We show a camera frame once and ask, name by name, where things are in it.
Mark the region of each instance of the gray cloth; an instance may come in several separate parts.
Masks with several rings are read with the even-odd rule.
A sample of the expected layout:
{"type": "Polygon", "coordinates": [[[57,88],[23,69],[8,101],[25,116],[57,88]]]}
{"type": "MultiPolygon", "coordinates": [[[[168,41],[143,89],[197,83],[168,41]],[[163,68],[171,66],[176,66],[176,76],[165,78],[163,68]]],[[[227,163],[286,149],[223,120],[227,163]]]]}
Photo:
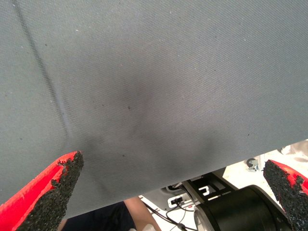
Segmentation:
{"type": "Polygon", "coordinates": [[[68,217],[306,139],[307,11],[2,0],[0,203],[73,150],[68,217]]]}

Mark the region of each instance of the wire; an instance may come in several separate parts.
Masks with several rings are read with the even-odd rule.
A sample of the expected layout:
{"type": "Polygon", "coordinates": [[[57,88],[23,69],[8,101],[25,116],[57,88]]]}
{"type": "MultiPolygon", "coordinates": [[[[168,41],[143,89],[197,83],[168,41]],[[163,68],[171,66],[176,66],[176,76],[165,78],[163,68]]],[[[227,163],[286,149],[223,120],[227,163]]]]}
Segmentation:
{"type": "MultiPolygon", "coordinates": [[[[174,224],[174,225],[176,225],[176,226],[178,226],[178,225],[180,225],[179,223],[177,223],[177,222],[175,222],[174,220],[172,220],[170,217],[168,217],[168,215],[167,215],[167,213],[169,213],[169,212],[171,212],[171,211],[173,211],[173,210],[175,210],[177,207],[179,207],[179,205],[177,205],[175,208],[173,208],[172,210],[170,210],[170,211],[168,211],[167,213],[166,213],[166,216],[167,217],[165,217],[164,215],[162,215],[162,214],[160,214],[159,212],[157,212],[155,209],[153,209],[152,207],[150,207],[148,204],[146,204],[145,202],[143,202],[144,204],[145,204],[145,206],[149,209],[149,210],[151,210],[153,213],[155,213],[156,215],[158,215],[161,219],[163,219],[163,220],[165,220],[165,221],[167,221],[167,222],[169,222],[169,223],[171,223],[171,224],[174,224]]],[[[183,224],[181,224],[182,225],[182,230],[192,230],[192,231],[198,231],[198,230],[196,230],[196,229],[193,229],[193,228],[189,228],[189,227],[186,227],[185,225],[183,225],[183,224]]]]}
{"type": "Polygon", "coordinates": [[[182,219],[179,221],[179,224],[181,224],[181,222],[184,220],[185,214],[186,214],[186,210],[184,211],[184,215],[183,215],[182,219]]]}
{"type": "Polygon", "coordinates": [[[189,209],[186,209],[186,208],[182,208],[182,206],[180,206],[180,205],[179,205],[179,208],[184,210],[184,211],[186,211],[186,212],[193,212],[194,211],[194,210],[189,210],[189,209]]]}

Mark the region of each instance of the black rubber pad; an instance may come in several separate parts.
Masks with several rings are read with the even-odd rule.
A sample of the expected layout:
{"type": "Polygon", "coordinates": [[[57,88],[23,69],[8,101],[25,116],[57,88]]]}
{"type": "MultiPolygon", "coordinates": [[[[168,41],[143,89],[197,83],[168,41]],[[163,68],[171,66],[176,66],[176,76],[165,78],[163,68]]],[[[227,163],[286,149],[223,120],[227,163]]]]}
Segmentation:
{"type": "Polygon", "coordinates": [[[83,158],[80,152],[74,156],[74,160],[59,163],[67,166],[68,171],[61,175],[59,183],[52,180],[55,187],[45,193],[33,210],[28,214],[24,222],[18,227],[18,231],[56,231],[65,215],[66,205],[72,195],[74,186],[83,167],[83,158]]]}
{"type": "Polygon", "coordinates": [[[291,187],[288,174],[270,160],[265,163],[263,176],[282,205],[292,229],[308,231],[308,196],[301,191],[303,178],[298,176],[291,187]]]}

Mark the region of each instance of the dark shorts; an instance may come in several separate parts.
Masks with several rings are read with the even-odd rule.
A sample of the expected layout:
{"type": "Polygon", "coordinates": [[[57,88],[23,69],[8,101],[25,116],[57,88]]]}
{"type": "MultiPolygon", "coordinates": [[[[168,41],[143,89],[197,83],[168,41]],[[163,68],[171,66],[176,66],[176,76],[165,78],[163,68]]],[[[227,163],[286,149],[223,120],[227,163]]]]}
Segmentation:
{"type": "Polygon", "coordinates": [[[124,202],[70,218],[62,231],[128,231],[135,224],[124,202]]]}

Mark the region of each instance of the red plastic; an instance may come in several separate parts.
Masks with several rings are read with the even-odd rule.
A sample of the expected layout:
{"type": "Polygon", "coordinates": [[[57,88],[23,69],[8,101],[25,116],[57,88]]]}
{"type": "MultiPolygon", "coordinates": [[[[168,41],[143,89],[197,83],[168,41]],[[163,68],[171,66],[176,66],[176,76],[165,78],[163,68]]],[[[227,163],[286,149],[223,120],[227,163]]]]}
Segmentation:
{"type": "Polygon", "coordinates": [[[282,169],[284,172],[288,174],[287,179],[290,182],[291,187],[295,185],[297,176],[301,176],[304,179],[304,182],[301,184],[302,191],[308,195],[308,178],[307,177],[297,172],[293,168],[289,167],[288,165],[284,165],[282,163],[279,163],[273,160],[270,160],[270,161],[276,164],[280,169],[282,169]]]}
{"type": "Polygon", "coordinates": [[[73,160],[77,151],[65,154],[56,159],[38,176],[31,180],[18,193],[0,206],[0,230],[15,231],[34,208],[38,199],[50,189],[53,189],[51,180],[59,182],[63,166],[59,162],[73,160]]]}

